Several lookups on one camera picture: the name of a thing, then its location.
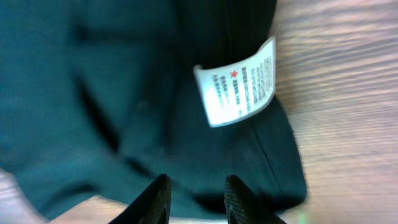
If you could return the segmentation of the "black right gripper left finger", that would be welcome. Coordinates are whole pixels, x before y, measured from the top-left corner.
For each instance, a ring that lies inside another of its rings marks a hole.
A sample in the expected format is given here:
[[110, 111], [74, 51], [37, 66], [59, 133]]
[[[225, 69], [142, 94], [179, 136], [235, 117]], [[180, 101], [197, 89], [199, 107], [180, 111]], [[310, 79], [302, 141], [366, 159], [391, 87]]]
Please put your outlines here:
[[109, 224], [169, 224], [171, 196], [171, 179], [161, 174]]

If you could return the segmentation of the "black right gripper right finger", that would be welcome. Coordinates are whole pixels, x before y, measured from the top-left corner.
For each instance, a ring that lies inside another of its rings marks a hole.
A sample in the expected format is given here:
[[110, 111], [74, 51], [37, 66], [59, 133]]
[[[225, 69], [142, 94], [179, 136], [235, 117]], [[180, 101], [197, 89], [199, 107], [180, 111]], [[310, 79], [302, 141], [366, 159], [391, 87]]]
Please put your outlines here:
[[224, 205], [229, 224], [286, 224], [236, 175], [226, 178]]

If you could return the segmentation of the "black t-shirt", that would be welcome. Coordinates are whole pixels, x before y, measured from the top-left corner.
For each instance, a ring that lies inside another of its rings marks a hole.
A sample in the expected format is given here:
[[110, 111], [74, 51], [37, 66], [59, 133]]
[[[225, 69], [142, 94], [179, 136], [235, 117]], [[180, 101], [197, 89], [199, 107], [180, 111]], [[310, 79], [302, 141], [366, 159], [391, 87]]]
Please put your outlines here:
[[272, 212], [304, 202], [294, 133], [250, 68], [275, 1], [2, 1], [1, 169], [53, 220], [172, 179], [172, 216], [222, 219], [240, 177]]

